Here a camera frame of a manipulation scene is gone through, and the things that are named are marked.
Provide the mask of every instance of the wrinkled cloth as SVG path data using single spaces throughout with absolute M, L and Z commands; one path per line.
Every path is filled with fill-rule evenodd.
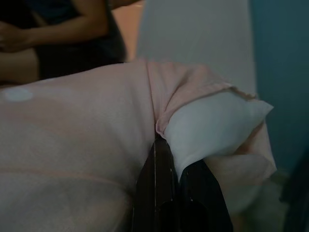
M 155 131 L 228 88 L 202 65 L 137 60 L 0 90 L 0 230 L 124 231 Z M 208 160 L 223 192 L 276 169 L 265 126 L 240 149 Z

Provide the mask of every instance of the person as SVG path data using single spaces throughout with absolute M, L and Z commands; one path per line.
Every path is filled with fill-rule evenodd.
M 123 62 L 106 0 L 0 2 L 0 82 L 27 84 Z

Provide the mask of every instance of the hand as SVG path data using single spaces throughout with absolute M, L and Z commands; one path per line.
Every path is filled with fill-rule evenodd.
M 0 50 L 18 52 L 29 48 L 25 30 L 0 21 Z

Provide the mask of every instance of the pink fabric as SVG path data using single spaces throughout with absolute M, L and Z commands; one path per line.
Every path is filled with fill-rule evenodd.
M 231 87 L 205 66 L 138 60 L 2 90 L 0 175 L 93 178 L 132 192 L 155 129 L 164 136 L 177 109 Z M 223 188 L 261 183 L 275 171 L 266 128 L 241 155 L 209 165 Z

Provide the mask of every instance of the teal wall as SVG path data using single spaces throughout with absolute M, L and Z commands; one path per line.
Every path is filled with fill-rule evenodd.
M 251 0 L 257 84 L 279 169 L 309 149 L 309 0 Z

